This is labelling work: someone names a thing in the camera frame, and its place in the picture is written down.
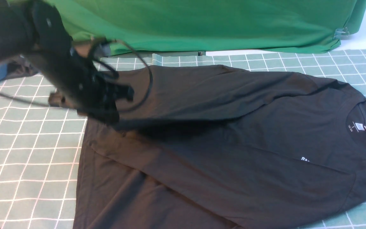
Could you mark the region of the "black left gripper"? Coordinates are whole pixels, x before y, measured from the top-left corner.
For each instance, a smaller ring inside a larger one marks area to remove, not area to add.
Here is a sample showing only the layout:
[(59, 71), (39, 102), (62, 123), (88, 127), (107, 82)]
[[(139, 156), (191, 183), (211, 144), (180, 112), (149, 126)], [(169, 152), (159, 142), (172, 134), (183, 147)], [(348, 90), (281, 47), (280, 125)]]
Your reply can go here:
[(95, 58), (49, 57), (48, 80), (57, 91), (50, 94), (52, 107), (76, 110), (103, 123), (119, 122), (117, 100), (134, 99), (134, 89), (128, 84), (117, 84), (119, 74), (98, 71)]

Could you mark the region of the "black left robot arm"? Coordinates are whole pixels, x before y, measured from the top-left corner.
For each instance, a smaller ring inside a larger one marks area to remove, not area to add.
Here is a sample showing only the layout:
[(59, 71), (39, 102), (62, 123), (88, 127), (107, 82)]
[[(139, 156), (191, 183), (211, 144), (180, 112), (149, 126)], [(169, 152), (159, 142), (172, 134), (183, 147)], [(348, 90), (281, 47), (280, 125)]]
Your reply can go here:
[(36, 106), (76, 110), (102, 123), (119, 122), (117, 100), (133, 100), (129, 85), (117, 84), (119, 74), (97, 70), (97, 52), (109, 41), (73, 42), (58, 10), (42, 0), (0, 6), (0, 64), (22, 55), (56, 88), (48, 103)]

